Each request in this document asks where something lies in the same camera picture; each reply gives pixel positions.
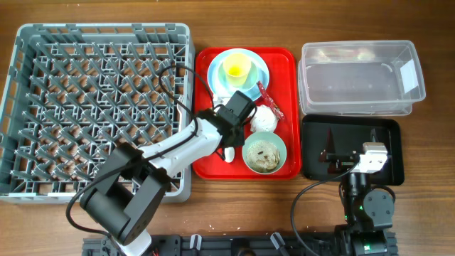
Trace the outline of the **white plastic spoon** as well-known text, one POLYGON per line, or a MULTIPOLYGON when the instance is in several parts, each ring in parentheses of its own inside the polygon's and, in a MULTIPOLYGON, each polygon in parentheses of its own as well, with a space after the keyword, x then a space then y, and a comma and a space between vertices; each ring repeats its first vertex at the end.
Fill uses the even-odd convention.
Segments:
POLYGON ((233 147, 227 147, 223 149, 225 162, 231 163, 235 158, 235 149, 233 147))

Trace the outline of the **white napkin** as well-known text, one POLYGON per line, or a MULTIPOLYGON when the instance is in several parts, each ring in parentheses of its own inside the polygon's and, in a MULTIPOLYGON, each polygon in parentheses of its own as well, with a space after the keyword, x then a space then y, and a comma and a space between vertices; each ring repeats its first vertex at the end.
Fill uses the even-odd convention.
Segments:
POLYGON ((257 112, 250 121, 250 131, 255 132, 274 132, 278 125, 278 118, 272 109, 266 105, 260 105, 257 112))

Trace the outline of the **rice food waste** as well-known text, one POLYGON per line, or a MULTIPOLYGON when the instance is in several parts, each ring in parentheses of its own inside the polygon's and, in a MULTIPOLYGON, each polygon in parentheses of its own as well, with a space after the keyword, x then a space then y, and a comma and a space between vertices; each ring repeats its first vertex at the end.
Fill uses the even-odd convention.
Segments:
POLYGON ((270 173, 280 162, 278 148, 271 142, 259 140, 250 145, 246 152, 247 165, 259 173, 270 173))

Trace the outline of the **red snack wrapper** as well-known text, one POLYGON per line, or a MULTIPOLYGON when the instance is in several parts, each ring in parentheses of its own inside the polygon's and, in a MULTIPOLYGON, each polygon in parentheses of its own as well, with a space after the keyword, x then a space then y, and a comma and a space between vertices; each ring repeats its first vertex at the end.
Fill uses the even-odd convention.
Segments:
POLYGON ((271 111, 274 113, 274 115, 278 118, 278 119, 284 119, 285 116, 284 116, 284 113, 279 109, 279 107, 277 106, 277 104, 274 102, 274 100, 268 95, 264 85, 261 83, 261 81, 258 81, 256 83, 263 99, 264 99, 264 102, 266 103, 266 105, 271 109, 271 111))

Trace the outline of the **white plastic fork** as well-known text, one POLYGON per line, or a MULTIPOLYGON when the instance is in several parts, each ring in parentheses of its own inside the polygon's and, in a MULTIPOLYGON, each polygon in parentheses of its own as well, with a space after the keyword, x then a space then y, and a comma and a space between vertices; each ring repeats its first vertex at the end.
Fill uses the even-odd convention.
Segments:
MULTIPOLYGON (((184 95, 179 95, 178 101, 185 105, 186 97, 184 95)), ((180 105, 176 104, 176 109, 178 112, 178 132, 182 131, 186 125, 188 124, 188 113, 187 111, 180 105)))

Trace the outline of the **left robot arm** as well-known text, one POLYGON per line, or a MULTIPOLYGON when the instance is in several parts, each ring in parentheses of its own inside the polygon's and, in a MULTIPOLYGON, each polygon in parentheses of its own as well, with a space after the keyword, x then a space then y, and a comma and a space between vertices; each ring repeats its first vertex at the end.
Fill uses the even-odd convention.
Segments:
POLYGON ((144 255, 152 243, 146 227, 172 177, 219 148, 243 145, 243 127, 254 111, 251 106, 218 105, 200 111, 186 128, 162 142, 140 149, 121 144, 77 194, 81 208, 122 255, 144 255))

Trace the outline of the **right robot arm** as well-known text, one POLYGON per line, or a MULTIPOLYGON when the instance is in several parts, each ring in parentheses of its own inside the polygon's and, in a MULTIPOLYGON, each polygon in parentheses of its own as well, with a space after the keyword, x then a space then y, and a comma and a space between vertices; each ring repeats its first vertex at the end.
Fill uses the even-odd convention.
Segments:
POLYGON ((363 151, 337 154, 332 131, 318 158, 328 170, 340 174, 338 194, 344 207, 345 225, 335 227, 340 255, 394 255, 396 248, 387 236, 395 211, 395 192, 384 185, 371 184, 370 177, 382 171, 388 160, 383 143, 365 142, 363 151))

